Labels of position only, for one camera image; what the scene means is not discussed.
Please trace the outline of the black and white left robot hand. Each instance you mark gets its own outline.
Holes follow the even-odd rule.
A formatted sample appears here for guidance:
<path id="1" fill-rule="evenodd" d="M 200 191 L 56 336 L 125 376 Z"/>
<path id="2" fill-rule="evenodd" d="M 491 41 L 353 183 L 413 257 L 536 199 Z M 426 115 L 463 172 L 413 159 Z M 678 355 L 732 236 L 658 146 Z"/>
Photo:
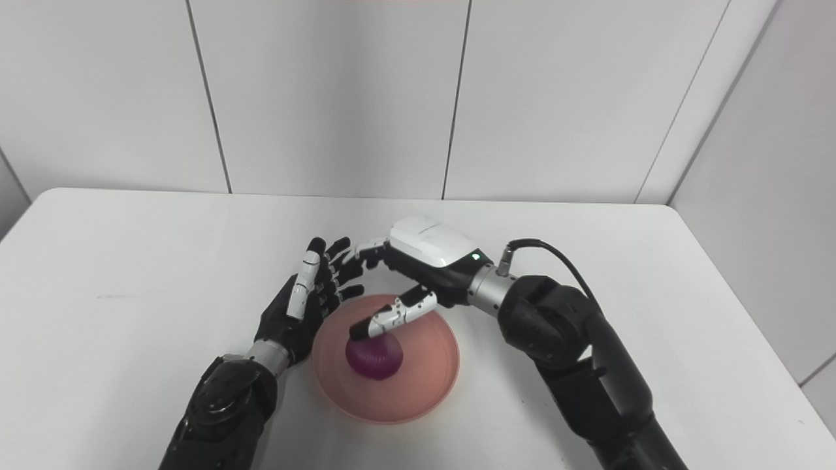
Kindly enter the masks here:
<path id="1" fill-rule="evenodd" d="M 305 361 L 325 319 L 345 301 L 364 294 L 363 285 L 352 283 L 363 274 L 363 264 L 347 255 L 350 247 L 349 237 L 330 245 L 313 238 L 297 272 L 264 309 L 254 342 L 275 344 L 289 367 Z"/>

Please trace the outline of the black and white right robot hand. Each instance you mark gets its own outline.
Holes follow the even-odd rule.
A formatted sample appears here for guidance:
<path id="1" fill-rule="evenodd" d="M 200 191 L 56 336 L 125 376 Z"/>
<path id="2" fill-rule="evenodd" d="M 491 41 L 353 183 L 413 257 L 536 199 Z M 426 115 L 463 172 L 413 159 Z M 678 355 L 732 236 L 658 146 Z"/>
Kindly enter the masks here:
<path id="1" fill-rule="evenodd" d="M 484 277 L 496 268 L 472 239 L 427 216 L 399 220 L 387 237 L 359 245 L 346 258 L 367 270 L 384 264 L 415 282 L 349 328 L 355 343 L 412 323 L 437 307 L 471 306 Z"/>

